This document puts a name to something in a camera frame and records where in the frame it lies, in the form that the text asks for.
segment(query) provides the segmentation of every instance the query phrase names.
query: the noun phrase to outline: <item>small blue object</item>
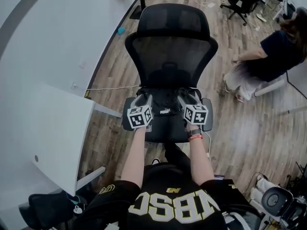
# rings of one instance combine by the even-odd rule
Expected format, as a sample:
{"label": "small blue object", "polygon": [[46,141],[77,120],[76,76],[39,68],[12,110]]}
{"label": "small blue object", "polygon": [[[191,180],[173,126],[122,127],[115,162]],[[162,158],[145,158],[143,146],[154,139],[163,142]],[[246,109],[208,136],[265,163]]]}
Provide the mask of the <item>small blue object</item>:
{"label": "small blue object", "polygon": [[125,32],[125,28],[124,27],[120,27],[118,30],[117,30],[117,34],[118,35],[121,35]]}

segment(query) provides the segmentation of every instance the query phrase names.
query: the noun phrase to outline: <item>bracelet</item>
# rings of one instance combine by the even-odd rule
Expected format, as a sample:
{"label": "bracelet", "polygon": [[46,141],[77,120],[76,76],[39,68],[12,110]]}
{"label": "bracelet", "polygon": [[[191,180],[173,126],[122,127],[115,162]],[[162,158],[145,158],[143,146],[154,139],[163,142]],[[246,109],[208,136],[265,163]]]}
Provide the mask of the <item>bracelet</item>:
{"label": "bracelet", "polygon": [[191,136],[191,137],[189,137],[189,141],[191,141],[191,140],[193,140],[193,139],[196,139],[196,138],[203,138],[203,136],[202,135],[193,135],[193,136]]}

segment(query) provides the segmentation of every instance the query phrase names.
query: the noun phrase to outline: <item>white table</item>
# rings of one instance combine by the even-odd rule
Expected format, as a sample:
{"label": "white table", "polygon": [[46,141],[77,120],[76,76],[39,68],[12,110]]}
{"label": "white table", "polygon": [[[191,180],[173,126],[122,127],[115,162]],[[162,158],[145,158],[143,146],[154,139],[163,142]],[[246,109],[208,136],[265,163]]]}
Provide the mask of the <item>white table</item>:
{"label": "white table", "polygon": [[31,161],[72,196],[105,171],[100,167],[77,181],[85,135],[93,110],[122,117],[94,101],[42,84],[32,95],[27,138]]}

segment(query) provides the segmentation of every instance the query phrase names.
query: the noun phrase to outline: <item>hand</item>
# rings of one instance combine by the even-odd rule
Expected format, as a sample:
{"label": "hand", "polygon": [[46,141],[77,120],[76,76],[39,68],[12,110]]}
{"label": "hand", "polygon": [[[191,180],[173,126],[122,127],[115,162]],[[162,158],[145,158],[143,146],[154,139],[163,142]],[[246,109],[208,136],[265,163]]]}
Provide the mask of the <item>hand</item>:
{"label": "hand", "polygon": [[191,124],[187,124],[187,130],[191,131],[191,130],[195,130],[195,129],[199,129],[198,125],[191,125]]}
{"label": "hand", "polygon": [[137,128],[135,129],[135,133],[146,133],[146,129],[147,127]]}
{"label": "hand", "polygon": [[236,64],[239,61],[239,55],[234,55],[232,57],[231,63]]}

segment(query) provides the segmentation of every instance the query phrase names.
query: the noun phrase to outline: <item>office chair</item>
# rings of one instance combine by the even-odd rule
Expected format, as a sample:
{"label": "office chair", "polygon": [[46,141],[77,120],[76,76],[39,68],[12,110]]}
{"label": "office chair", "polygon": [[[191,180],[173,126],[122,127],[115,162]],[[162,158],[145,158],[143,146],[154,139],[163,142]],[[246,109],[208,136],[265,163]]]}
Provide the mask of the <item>office chair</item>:
{"label": "office chair", "polygon": [[48,230],[65,223],[73,217],[75,205],[67,198],[66,192],[57,194],[32,194],[29,203],[20,205],[19,211],[26,224],[34,230]]}
{"label": "office chair", "polygon": [[146,141],[188,142],[178,95],[188,104],[195,104],[198,97],[209,110],[202,128],[212,129],[211,101],[202,99],[194,89],[218,49],[201,10],[182,4],[149,6],[141,15],[137,32],[126,38],[125,46],[141,80],[137,99],[128,98],[124,105],[125,130],[132,131],[127,110],[132,104],[143,105],[150,95],[154,118],[150,123],[151,132],[146,132]]}
{"label": "office chair", "polygon": [[224,5],[221,4],[220,8],[226,7],[230,10],[233,10],[234,12],[229,16],[229,20],[234,16],[235,13],[237,13],[243,20],[244,20],[244,26],[246,26],[248,23],[245,20],[247,18],[247,14],[253,12],[260,0],[228,0],[230,5]]}

